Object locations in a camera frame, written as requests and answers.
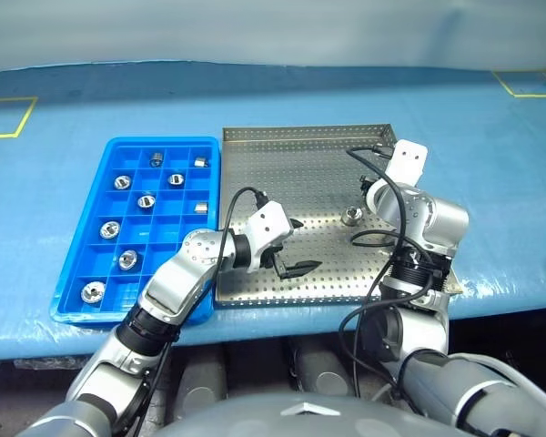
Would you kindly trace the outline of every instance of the blue compartment tray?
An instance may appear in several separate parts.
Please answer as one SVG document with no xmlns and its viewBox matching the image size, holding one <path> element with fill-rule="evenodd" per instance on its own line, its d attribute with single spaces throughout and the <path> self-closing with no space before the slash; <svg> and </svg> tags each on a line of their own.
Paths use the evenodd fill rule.
<svg viewBox="0 0 546 437">
<path fill-rule="evenodd" d="M 158 166 L 153 158 L 159 155 L 154 154 L 161 154 Z M 204 158 L 206 166 L 195 167 L 197 158 Z M 220 152 L 212 137 L 109 141 L 56 285 L 53 319 L 80 324 L 121 321 L 156 269 L 180 249 L 190 231 L 217 228 L 219 172 Z M 174 174 L 184 177 L 182 185 L 170 185 L 168 179 Z M 116 188 L 119 176 L 131 179 L 129 187 Z M 145 195 L 155 198 L 152 208 L 138 206 Z M 198 203 L 207 204 L 207 213 L 195 211 Z M 100 229 L 109 221 L 119 223 L 119 233 L 105 239 Z M 137 263 L 122 270 L 118 260 L 126 250 L 136 251 Z M 86 303 L 81 290 L 93 281 L 104 282 L 105 293 L 97 303 Z M 212 311 L 211 292 L 188 321 L 204 321 Z"/>
</svg>

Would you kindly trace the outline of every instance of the metal perforated tray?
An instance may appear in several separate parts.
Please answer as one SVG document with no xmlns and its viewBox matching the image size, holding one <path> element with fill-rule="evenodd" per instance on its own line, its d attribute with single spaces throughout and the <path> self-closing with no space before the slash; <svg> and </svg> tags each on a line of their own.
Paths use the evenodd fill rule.
<svg viewBox="0 0 546 437">
<path fill-rule="evenodd" d="M 323 264 L 305 277 L 283 281 L 273 270 L 252 275 L 229 272 L 220 281 L 217 302 L 224 306 L 352 302 L 365 296 L 389 249 L 353 247 L 349 238 L 363 229 L 391 227 L 364 208 L 359 178 L 374 175 L 345 150 L 378 143 L 393 147 L 391 126 L 225 128 L 223 138 L 220 226 L 239 188 L 265 190 L 305 225 L 286 240 L 281 258 L 288 265 L 305 259 Z M 368 158 L 386 168 L 386 159 L 370 153 Z M 364 209 L 356 227 L 340 221 L 350 205 Z M 252 196 L 239 200 L 232 219 L 235 231 L 254 210 Z M 448 288 L 454 284 L 450 277 Z"/>
</svg>

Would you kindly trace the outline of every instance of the metal ring part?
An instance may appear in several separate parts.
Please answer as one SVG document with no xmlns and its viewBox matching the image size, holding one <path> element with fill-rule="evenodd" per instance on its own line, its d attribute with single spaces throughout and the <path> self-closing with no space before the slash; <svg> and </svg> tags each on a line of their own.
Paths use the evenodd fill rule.
<svg viewBox="0 0 546 437">
<path fill-rule="evenodd" d="M 119 261 L 117 262 L 119 268 L 123 271 L 130 270 L 134 268 L 137 264 L 137 252 L 135 250 L 126 250 L 121 255 L 119 255 Z"/>
<path fill-rule="evenodd" d="M 113 182 L 113 186 L 116 189 L 128 189 L 131 185 L 131 177 L 128 175 L 121 175 L 116 178 Z"/>
<path fill-rule="evenodd" d="M 162 162 L 164 161 L 164 155 L 160 152 L 155 152 L 152 154 L 152 157 L 149 159 L 149 166 L 150 167 L 160 167 L 162 165 Z"/>
<path fill-rule="evenodd" d="M 106 284 L 98 280 L 89 282 L 81 290 L 81 299 L 85 303 L 98 303 L 106 292 Z"/>
<path fill-rule="evenodd" d="M 346 226 L 356 226 L 362 220 L 362 208 L 347 207 L 342 213 L 342 223 Z"/>
<path fill-rule="evenodd" d="M 194 206 L 194 212 L 197 214 L 207 214 L 208 213 L 208 203 L 207 202 L 198 202 Z"/>
<path fill-rule="evenodd" d="M 167 177 L 167 183 L 171 187 L 179 187 L 181 185 L 184 185 L 184 176 L 182 176 L 179 173 L 175 173 L 173 175 L 170 175 Z"/>
<path fill-rule="evenodd" d="M 137 205 L 142 209 L 150 209 L 154 207 L 156 198 L 151 194 L 146 194 L 137 200 Z"/>
<path fill-rule="evenodd" d="M 107 221 L 99 229 L 99 236 L 102 239 L 114 239 L 119 233 L 118 221 Z"/>
<path fill-rule="evenodd" d="M 194 160 L 194 167 L 198 167 L 198 168 L 208 167 L 208 160 L 204 157 L 198 157 Z"/>
</svg>

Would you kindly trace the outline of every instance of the white wall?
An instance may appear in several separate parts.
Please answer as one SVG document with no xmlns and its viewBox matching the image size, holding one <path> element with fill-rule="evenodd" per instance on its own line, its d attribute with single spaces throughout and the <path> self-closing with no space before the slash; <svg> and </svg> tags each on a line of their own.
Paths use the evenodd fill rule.
<svg viewBox="0 0 546 437">
<path fill-rule="evenodd" d="M 0 0 L 0 70 L 186 59 L 546 67 L 546 0 Z"/>
</svg>

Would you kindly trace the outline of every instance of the blue table surface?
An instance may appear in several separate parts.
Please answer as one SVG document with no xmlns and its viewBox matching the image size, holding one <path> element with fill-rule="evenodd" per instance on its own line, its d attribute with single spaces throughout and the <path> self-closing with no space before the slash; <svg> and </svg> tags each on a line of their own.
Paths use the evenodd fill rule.
<svg viewBox="0 0 546 437">
<path fill-rule="evenodd" d="M 546 95 L 546 76 L 501 76 Z M 491 72 L 185 62 L 0 73 L 0 97 L 38 97 L 0 138 L 0 359 L 93 352 L 106 335 L 48 305 L 107 141 L 222 127 L 391 123 L 428 146 L 420 186 L 470 212 L 450 316 L 546 308 L 546 97 Z M 14 131 L 27 102 L 0 103 Z M 352 305 L 217 310 L 184 344 L 332 331 Z"/>
</svg>

